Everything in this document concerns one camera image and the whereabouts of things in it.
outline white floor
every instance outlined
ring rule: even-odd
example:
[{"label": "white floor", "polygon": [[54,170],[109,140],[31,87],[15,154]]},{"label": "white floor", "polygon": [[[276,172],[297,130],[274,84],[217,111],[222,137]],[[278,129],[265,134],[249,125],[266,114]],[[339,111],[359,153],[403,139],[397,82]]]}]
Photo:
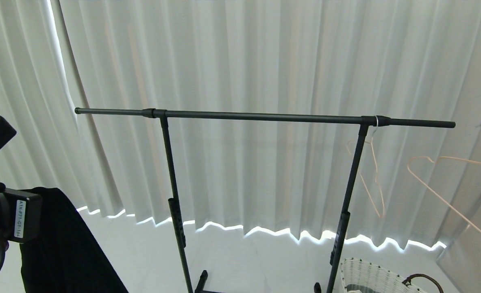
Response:
[{"label": "white floor", "polygon": [[[134,217],[125,215],[109,219],[99,214],[89,215],[87,210],[80,213],[129,292],[185,292],[171,222],[155,227],[151,221],[137,225]],[[209,278],[205,289],[211,291],[312,293],[315,282],[326,289],[331,239],[318,243],[302,237],[297,243],[288,234],[273,236],[265,232],[244,237],[242,230],[223,230],[213,225],[199,232],[194,225],[185,225],[185,232],[194,287],[201,271],[207,269]],[[435,263],[442,248],[427,251],[408,245],[401,251],[392,243],[376,248],[362,241],[348,242],[343,257],[379,263],[403,276],[428,274],[440,282],[445,293],[458,292]],[[12,245],[0,273],[0,292],[24,292],[20,266],[19,248]],[[430,282],[414,283],[428,293],[437,291]]]}]

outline woven laundry basket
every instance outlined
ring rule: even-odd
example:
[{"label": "woven laundry basket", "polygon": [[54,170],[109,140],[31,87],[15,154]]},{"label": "woven laundry basket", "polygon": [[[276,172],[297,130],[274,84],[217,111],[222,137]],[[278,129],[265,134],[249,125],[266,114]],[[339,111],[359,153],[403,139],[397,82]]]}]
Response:
[{"label": "woven laundry basket", "polygon": [[439,292],[443,293],[441,285],[427,275],[415,274],[403,278],[379,265],[359,258],[345,258],[341,263],[340,292],[359,290],[361,293],[426,293],[411,284],[411,280],[417,277],[428,278],[437,286]]}]

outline horizontal bar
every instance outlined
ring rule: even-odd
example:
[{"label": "horizontal bar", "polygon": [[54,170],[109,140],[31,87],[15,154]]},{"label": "horizontal bar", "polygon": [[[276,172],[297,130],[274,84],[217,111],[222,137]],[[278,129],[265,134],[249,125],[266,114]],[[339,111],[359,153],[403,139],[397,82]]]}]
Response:
[{"label": "horizontal bar", "polygon": [[226,120],[255,120],[255,121],[281,121],[281,122],[316,122],[337,124],[360,124],[376,126],[402,125],[437,128],[454,128],[455,122],[437,120],[394,119],[385,116],[328,116],[328,115],[298,115],[298,114],[272,114],[272,113],[238,113],[238,112],[201,112],[201,111],[171,111],[147,108],[142,110],[128,109],[92,109],[75,108],[76,114],[103,114],[103,115],[129,115],[144,116],[148,118],[173,117],[173,118],[201,118],[201,119],[226,119]]}]

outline black garment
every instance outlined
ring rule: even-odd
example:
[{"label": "black garment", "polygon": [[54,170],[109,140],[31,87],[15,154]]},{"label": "black garment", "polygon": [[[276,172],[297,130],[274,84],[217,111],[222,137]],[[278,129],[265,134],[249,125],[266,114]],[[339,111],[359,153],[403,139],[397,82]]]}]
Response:
[{"label": "black garment", "polygon": [[127,290],[70,200],[57,188],[42,196],[39,236],[20,245],[27,293],[126,293]]}]

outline light under curtain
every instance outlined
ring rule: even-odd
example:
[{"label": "light under curtain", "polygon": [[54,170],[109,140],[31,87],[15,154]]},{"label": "light under curtain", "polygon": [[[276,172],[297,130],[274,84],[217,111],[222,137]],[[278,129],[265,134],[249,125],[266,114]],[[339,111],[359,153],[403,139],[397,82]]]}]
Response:
[{"label": "light under curtain", "polygon": [[[481,1],[51,4],[0,1],[0,115],[21,142],[0,153],[0,180],[60,187],[103,215],[169,217],[159,122],[73,117],[72,105],[454,120],[452,130],[376,131],[386,217],[358,179],[348,237],[404,247],[455,234],[458,220],[406,162],[481,161]],[[289,228],[297,238],[336,229],[356,126],[169,122],[184,220]],[[464,213],[481,196],[479,169],[413,167]],[[361,171],[372,182],[368,152]]]}]

